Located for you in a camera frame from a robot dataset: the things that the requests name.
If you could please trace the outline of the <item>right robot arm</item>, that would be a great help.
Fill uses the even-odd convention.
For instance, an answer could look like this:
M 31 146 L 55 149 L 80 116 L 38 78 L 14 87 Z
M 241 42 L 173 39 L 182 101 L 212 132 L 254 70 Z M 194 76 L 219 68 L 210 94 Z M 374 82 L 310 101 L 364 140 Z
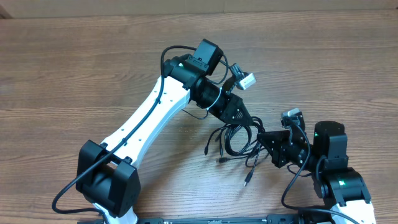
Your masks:
M 285 131 L 258 134 L 257 140 L 276 167 L 291 164 L 307 171 L 317 196 L 323 200 L 323 205 L 291 206 L 298 213 L 283 218 L 282 223 L 375 223 L 365 181 L 348 165 L 348 137 L 343 124 L 318 122 L 311 144 L 302 128 L 294 125 Z

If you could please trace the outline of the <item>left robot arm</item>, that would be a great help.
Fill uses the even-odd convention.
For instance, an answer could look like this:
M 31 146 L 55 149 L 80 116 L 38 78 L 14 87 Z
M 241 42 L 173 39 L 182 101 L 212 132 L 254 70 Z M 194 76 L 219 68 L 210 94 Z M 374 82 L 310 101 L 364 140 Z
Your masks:
M 133 206 L 141 191 L 137 170 L 165 125 L 190 101 L 226 124 L 250 125 L 243 101 L 233 88 L 256 82 L 223 51 L 202 40 L 193 54 L 160 61 L 161 75 L 134 114 L 100 144 L 80 149 L 76 189 L 99 211 L 104 223 L 137 223 Z

